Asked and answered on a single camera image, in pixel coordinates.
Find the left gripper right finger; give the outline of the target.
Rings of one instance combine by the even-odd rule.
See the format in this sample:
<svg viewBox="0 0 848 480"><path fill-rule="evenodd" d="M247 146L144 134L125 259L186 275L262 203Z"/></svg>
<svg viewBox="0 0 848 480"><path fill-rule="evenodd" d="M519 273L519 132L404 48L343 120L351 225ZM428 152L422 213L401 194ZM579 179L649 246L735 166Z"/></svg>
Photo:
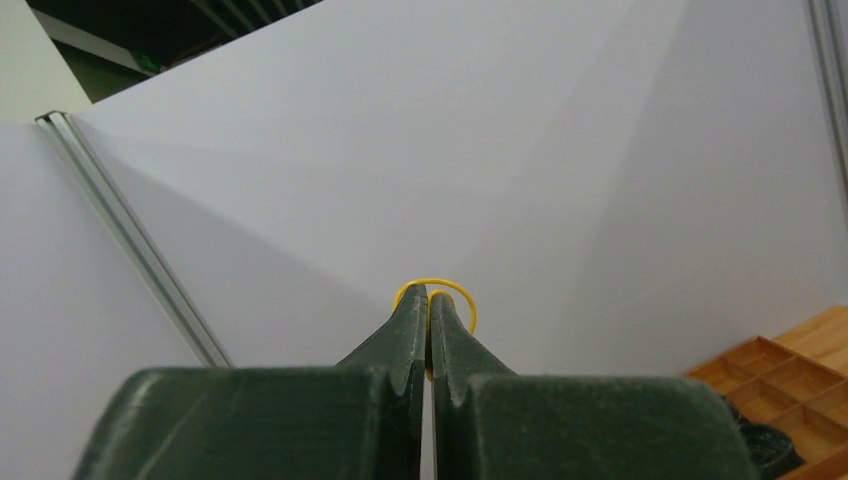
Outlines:
<svg viewBox="0 0 848 480"><path fill-rule="evenodd" d="M520 375L430 301L441 479L754 479L735 421L682 377Z"/></svg>

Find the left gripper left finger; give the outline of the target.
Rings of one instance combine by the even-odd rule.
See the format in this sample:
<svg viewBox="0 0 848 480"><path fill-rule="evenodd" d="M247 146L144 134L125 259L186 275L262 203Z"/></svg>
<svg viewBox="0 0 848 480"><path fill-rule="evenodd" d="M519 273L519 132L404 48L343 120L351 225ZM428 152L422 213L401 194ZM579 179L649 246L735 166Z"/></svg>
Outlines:
<svg viewBox="0 0 848 480"><path fill-rule="evenodd" d="M97 422L77 479L416 479L423 286L333 366L151 368Z"/></svg>

